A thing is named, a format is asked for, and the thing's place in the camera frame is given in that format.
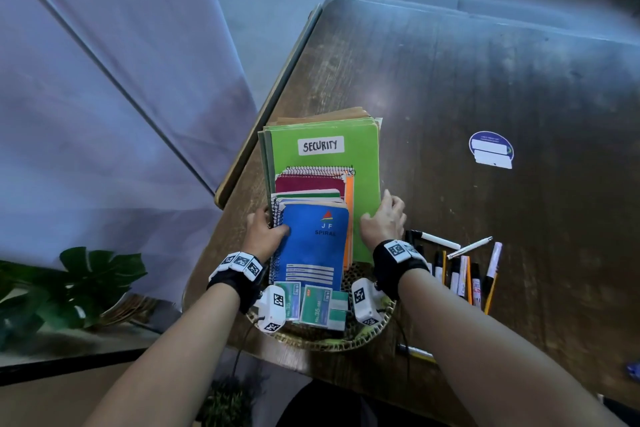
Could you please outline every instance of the stack of notebooks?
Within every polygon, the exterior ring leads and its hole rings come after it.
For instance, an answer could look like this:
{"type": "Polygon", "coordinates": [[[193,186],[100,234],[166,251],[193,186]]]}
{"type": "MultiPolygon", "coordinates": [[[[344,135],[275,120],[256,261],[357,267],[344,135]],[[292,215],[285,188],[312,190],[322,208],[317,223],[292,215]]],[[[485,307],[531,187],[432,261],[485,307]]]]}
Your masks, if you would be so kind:
{"type": "Polygon", "coordinates": [[[259,132],[273,226],[291,229],[269,267],[290,321],[344,330],[342,273],[372,262],[359,218],[380,204],[379,131],[380,121],[357,107],[280,118],[259,132]]]}

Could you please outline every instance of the potted plant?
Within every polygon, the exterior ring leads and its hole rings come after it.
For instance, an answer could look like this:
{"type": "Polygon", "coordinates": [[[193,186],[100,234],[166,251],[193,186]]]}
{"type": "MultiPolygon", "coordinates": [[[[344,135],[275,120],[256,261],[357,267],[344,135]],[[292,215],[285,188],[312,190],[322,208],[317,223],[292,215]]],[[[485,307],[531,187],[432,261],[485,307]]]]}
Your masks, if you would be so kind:
{"type": "Polygon", "coordinates": [[[60,261],[65,270],[0,261],[0,350],[45,323],[55,330],[97,324],[100,314],[147,274],[140,253],[75,247],[60,253],[60,261]],[[6,298],[14,289],[23,293],[6,298]]]}

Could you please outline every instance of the wooden table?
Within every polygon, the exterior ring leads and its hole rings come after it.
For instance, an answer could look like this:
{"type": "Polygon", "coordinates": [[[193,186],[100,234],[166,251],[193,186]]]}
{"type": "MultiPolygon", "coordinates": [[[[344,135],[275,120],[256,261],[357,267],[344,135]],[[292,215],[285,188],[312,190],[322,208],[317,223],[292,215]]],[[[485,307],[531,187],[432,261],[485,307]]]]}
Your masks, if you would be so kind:
{"type": "MultiPolygon", "coordinates": [[[[272,117],[361,105],[383,117],[380,179],[408,226],[504,243],[492,316],[588,390],[640,408],[640,49],[357,0],[324,8],[272,117]],[[477,164],[470,136],[513,145],[513,169],[477,164]]],[[[237,250],[266,202],[254,149],[189,282],[184,306],[237,250]]],[[[428,248],[429,253],[435,249],[428,248]]],[[[472,253],[486,267],[491,246],[472,253]]],[[[409,343],[420,338],[402,309],[409,343]]],[[[229,344],[248,321],[239,316],[229,344]]],[[[350,353],[308,353],[254,330],[252,355],[451,424],[472,424],[436,366],[405,358],[396,325],[350,353]]],[[[473,339],[469,338],[469,348],[473,339]]]]}

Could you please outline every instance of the wrist tracker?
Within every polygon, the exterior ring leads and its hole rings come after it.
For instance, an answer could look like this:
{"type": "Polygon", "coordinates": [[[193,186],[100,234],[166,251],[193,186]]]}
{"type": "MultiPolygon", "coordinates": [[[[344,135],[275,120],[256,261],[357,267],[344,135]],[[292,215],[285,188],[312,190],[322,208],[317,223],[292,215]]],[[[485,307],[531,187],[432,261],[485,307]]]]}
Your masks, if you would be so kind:
{"type": "Polygon", "coordinates": [[[240,312],[246,314],[251,306],[258,306],[257,326],[260,331],[273,333],[286,320],[285,294],[282,287],[268,286],[260,292],[260,282],[266,270],[253,255],[229,253],[209,276],[207,289],[214,284],[227,284],[240,296],[240,312]]]}
{"type": "Polygon", "coordinates": [[[386,240],[376,246],[373,264],[378,288],[394,301],[399,299],[398,282],[407,270],[424,269],[431,273],[427,260],[413,245],[401,240],[386,240]]]}

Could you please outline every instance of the green notebook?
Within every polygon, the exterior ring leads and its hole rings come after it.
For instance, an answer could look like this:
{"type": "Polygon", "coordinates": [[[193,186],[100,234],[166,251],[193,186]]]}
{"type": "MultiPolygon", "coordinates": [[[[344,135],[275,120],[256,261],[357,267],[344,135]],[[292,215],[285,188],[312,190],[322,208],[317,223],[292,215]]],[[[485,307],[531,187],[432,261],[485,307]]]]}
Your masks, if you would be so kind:
{"type": "Polygon", "coordinates": [[[265,128],[268,187],[292,166],[351,166],[355,170],[353,260],[373,262],[360,239],[360,217],[380,206],[378,126],[372,118],[278,125],[265,128]]]}

